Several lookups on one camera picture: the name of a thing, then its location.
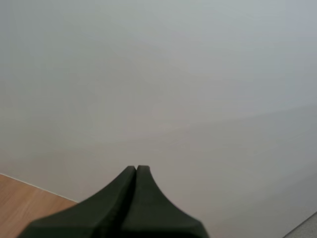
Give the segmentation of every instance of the floor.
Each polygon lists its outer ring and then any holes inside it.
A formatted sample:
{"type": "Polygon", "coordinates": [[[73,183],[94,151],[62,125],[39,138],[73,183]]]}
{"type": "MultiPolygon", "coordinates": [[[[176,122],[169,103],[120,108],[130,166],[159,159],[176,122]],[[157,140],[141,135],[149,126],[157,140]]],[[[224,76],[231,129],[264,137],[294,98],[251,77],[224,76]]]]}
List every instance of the floor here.
{"type": "Polygon", "coordinates": [[[300,226],[289,233],[285,238],[316,238],[317,237],[317,213],[312,215],[300,226]]]}
{"type": "Polygon", "coordinates": [[[30,221],[75,204],[74,201],[0,175],[0,238],[15,238],[30,221]]]}

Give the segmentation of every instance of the dark green plastic part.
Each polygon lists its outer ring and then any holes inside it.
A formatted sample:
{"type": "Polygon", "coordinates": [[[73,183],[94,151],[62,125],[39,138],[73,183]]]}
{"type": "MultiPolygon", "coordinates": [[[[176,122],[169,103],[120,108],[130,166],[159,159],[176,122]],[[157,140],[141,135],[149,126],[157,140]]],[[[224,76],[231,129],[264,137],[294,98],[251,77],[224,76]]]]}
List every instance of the dark green plastic part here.
{"type": "Polygon", "coordinates": [[[139,166],[135,193],[122,225],[125,237],[207,238],[200,221],[183,213],[161,192],[149,166],[139,166]]]}
{"type": "Polygon", "coordinates": [[[176,208],[149,166],[128,166],[87,200],[33,221],[18,238],[208,238],[201,222],[176,208]]]}
{"type": "Polygon", "coordinates": [[[19,238],[113,237],[131,203],[135,176],[134,166],[128,166],[108,186],[87,200],[33,221],[19,238]]]}

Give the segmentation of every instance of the black object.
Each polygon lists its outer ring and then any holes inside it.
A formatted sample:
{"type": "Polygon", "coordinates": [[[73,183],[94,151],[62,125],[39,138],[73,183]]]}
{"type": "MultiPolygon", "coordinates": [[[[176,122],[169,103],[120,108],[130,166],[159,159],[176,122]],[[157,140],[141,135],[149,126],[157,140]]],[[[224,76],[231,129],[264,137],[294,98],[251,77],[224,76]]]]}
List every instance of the black object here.
{"type": "Polygon", "coordinates": [[[201,222],[176,208],[149,166],[128,166],[87,200],[35,220],[18,238],[208,238],[201,222]]]}

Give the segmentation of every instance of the wooden floor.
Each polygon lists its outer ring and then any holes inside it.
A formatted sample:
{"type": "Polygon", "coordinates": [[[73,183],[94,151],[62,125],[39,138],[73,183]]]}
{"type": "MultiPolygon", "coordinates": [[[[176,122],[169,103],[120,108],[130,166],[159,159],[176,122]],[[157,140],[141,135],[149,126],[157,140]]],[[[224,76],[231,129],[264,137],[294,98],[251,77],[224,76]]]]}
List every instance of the wooden floor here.
{"type": "Polygon", "coordinates": [[[32,220],[76,203],[0,175],[0,238],[15,238],[32,220]]]}

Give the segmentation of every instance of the gray surface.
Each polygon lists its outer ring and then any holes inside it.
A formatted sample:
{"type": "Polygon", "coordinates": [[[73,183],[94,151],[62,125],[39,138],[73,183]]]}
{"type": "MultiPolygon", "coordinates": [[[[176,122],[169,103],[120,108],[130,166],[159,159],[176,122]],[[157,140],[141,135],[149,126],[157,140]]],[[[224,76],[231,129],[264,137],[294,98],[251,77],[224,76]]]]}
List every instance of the gray surface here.
{"type": "Polygon", "coordinates": [[[80,201],[149,165],[215,238],[317,211],[317,1],[0,0],[0,173],[80,201]]]}
{"type": "Polygon", "coordinates": [[[303,222],[285,238],[316,238],[317,237],[317,214],[315,213],[303,222]]]}

